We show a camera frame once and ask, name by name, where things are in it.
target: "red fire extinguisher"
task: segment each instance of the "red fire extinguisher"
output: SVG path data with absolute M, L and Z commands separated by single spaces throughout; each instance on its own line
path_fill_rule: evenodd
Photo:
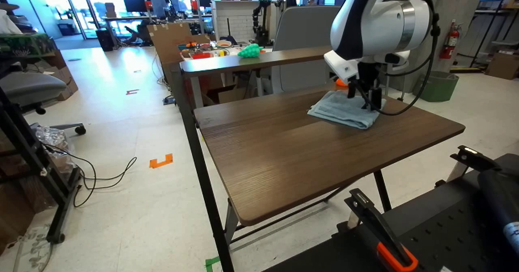
M 455 25 L 456 20 L 453 19 L 452 24 L 450 25 L 450 32 L 445 40 L 445 44 L 443 45 L 443 50 L 440 53 L 441 59 L 450 59 L 452 57 L 454 48 L 456 48 L 456 43 L 458 43 L 459 39 L 459 26 Z

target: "blue towel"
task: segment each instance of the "blue towel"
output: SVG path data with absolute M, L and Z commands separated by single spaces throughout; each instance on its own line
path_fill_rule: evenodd
M 379 113 L 362 109 L 364 99 L 356 96 L 348 99 L 345 91 L 329 91 L 308 111 L 308 115 L 348 125 L 359 129 L 368 129 L 373 125 Z M 382 109 L 386 100 L 382 99 Z

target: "green tape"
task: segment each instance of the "green tape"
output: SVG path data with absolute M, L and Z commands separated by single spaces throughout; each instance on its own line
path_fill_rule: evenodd
M 213 272 L 213 264 L 218 263 L 220 257 L 214 257 L 213 259 L 206 259 L 206 271 Z

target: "green trash bin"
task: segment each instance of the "green trash bin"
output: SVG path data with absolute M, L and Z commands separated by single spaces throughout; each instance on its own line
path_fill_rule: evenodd
M 420 91 L 424 78 L 425 75 L 422 75 L 416 82 L 415 88 L 413 89 L 414 95 L 417 95 Z M 425 86 L 425 89 L 423 89 L 420 98 L 427 102 L 448 101 L 453 95 L 458 80 L 459 77 L 457 75 L 445 73 L 443 71 L 431 71 L 431 75 L 427 80 L 427 85 Z

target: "white tile floor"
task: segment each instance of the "white tile floor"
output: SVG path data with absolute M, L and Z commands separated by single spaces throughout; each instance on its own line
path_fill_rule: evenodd
M 91 160 L 100 177 L 119 174 L 133 156 L 138 160 L 117 187 L 95 192 L 87 204 L 70 211 L 66 241 L 56 246 L 46 271 L 205 271 L 205 259 L 217 256 L 217 252 L 180 114 L 175 106 L 161 102 L 168 92 L 157 84 L 152 72 L 153 48 L 126 48 L 107 54 L 94 48 L 63 54 L 65 59 L 82 58 L 68 62 L 80 91 L 48 107 L 44 116 L 27 115 L 28 122 L 83 122 L 87 134 L 72 137 L 76 154 Z M 137 94 L 126 95 L 134 89 L 139 89 Z M 519 154 L 518 93 L 519 79 L 465 74 L 460 75 L 449 102 L 420 100 L 417 106 L 458 121 L 467 129 L 382 171 L 393 206 L 425 193 L 434 182 L 446 178 L 454 166 L 449 154 L 456 152 L 458 145 L 465 144 L 492 158 L 506 152 Z M 391 96 L 398 95 L 391 91 Z M 407 102 L 412 98 L 406 95 Z M 173 154 L 174 163 L 158 169 L 148 167 L 150 159 L 161 159 L 168 153 Z M 226 193 L 205 147 L 204 153 L 224 220 Z M 352 187 L 362 189 L 382 209 L 372 176 Z M 347 194 L 343 191 L 328 205 L 317 205 L 231 245 L 235 269 L 259 272 L 328 239 L 336 223 L 348 217 L 343 203 Z

